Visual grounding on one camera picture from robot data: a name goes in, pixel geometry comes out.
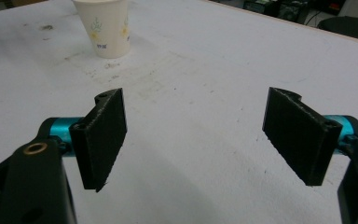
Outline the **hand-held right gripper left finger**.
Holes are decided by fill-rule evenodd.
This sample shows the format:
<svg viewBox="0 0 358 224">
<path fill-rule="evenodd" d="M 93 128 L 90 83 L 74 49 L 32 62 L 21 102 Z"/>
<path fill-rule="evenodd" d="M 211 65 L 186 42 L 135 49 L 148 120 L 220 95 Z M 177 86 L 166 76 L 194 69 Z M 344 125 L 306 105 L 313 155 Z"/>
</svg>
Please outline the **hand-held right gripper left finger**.
<svg viewBox="0 0 358 224">
<path fill-rule="evenodd" d="M 98 94 L 85 117 L 55 118 L 49 136 L 64 157 L 75 157 L 84 189 L 99 192 L 110 175 L 127 133 L 121 88 Z"/>
</svg>

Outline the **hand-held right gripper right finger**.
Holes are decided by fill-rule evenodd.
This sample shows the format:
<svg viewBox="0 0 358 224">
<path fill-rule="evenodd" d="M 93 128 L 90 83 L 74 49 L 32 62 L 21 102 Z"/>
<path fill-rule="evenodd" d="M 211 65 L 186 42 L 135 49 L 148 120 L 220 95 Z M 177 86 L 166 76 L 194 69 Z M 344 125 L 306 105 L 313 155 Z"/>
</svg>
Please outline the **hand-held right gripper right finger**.
<svg viewBox="0 0 358 224">
<path fill-rule="evenodd" d="M 305 185 L 320 186 L 334 151 L 354 129 L 344 116 L 320 115 L 297 93 L 269 88 L 263 132 Z"/>
</svg>

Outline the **white floral print paper cup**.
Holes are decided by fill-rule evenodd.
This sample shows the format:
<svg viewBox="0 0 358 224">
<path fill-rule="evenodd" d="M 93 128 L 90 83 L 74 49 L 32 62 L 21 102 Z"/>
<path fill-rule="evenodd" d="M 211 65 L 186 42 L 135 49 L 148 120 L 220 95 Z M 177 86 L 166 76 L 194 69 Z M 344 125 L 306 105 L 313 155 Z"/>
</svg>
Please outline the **white floral print paper cup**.
<svg viewBox="0 0 358 224">
<path fill-rule="evenodd" d="M 116 59 L 130 51 L 128 0 L 72 0 L 96 54 Z"/>
</svg>

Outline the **black round stool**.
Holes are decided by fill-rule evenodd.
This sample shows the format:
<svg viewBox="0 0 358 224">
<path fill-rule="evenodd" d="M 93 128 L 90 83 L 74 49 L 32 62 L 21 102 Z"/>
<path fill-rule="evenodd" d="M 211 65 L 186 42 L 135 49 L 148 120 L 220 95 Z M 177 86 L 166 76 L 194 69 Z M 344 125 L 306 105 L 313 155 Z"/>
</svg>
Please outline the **black round stool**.
<svg viewBox="0 0 358 224">
<path fill-rule="evenodd" d="M 322 20 L 318 23 L 318 28 L 331 33 L 358 38 L 358 18 L 355 17 L 335 17 Z"/>
</svg>

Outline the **dark electronic equipment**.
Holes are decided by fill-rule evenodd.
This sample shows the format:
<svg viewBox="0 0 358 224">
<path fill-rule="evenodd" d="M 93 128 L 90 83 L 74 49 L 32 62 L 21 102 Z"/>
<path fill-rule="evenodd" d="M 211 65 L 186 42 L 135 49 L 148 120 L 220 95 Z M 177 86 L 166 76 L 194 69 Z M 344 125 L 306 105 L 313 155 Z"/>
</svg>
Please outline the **dark electronic equipment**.
<svg viewBox="0 0 358 224">
<path fill-rule="evenodd" d="M 244 0 L 242 8 L 270 17 L 294 20 L 310 0 Z"/>
</svg>

